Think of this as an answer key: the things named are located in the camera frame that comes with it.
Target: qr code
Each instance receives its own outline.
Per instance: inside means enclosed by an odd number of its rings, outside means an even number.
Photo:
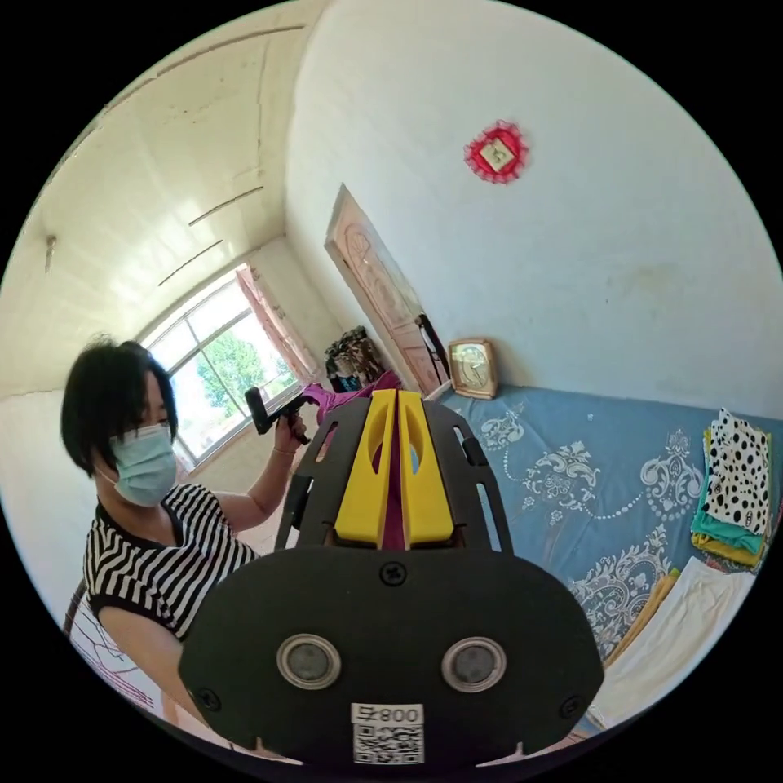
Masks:
[[[358,764],[423,764],[424,726],[354,725],[353,760]]]

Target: blue surgical mask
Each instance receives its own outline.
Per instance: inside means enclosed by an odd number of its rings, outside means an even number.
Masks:
[[[144,427],[113,438],[117,460],[117,492],[136,506],[156,506],[169,493],[177,478],[177,461],[166,425]]]

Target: window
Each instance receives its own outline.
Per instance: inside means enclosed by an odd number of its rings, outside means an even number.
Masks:
[[[299,392],[234,272],[202,289],[140,342],[170,373],[179,415],[175,451],[191,468],[251,422],[247,389],[258,387],[268,409]]]

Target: door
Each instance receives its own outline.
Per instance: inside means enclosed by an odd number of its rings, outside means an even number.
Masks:
[[[330,231],[347,270],[364,293],[389,338],[397,346],[424,395],[434,392],[446,380],[440,361],[433,357],[416,325],[417,313],[397,288],[381,258],[387,253],[365,214],[351,195],[343,192],[336,220]]]

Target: black and white striped shirt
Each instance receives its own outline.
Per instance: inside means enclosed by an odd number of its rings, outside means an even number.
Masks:
[[[257,555],[234,538],[208,489],[181,484],[162,505],[177,546],[130,535],[98,506],[84,556],[86,597],[96,617],[114,606],[149,617],[184,639],[210,589]]]

